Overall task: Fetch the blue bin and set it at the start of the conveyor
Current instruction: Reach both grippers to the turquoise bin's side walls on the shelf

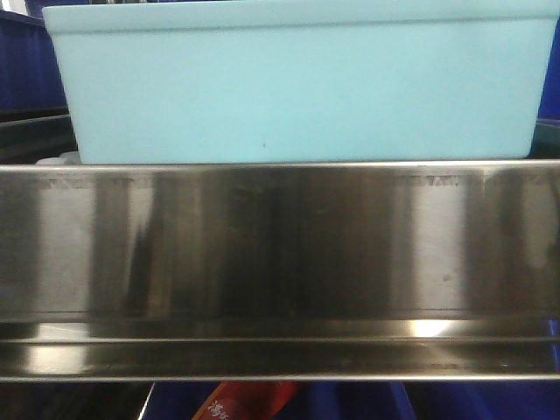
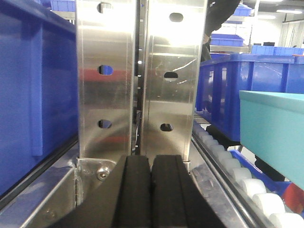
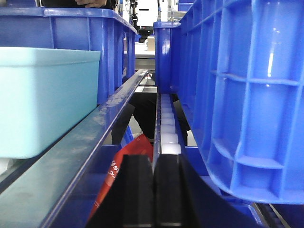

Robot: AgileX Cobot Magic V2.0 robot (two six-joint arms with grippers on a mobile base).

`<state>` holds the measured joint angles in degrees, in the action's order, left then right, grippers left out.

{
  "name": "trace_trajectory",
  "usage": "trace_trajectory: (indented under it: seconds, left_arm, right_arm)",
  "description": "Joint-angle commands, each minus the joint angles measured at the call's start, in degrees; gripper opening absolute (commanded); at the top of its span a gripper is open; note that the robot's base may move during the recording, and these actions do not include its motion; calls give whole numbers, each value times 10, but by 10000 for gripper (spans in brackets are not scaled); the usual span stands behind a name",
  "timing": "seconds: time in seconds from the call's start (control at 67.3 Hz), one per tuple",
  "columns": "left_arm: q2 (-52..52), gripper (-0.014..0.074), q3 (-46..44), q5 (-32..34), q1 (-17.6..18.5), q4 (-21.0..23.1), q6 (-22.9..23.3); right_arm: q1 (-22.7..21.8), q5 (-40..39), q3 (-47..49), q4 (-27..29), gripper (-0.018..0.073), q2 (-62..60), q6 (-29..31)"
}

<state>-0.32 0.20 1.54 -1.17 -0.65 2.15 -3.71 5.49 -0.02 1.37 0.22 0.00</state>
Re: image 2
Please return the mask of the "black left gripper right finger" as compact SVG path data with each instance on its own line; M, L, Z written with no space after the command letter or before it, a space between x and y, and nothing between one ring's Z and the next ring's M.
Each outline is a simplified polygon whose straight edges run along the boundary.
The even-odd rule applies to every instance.
M181 156L158 155L152 166L154 228L224 228L203 198Z

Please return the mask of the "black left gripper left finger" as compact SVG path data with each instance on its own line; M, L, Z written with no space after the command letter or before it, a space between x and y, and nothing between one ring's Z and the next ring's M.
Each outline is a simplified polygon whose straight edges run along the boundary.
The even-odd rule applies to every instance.
M105 181L53 228L149 228L151 173L147 157L122 156Z

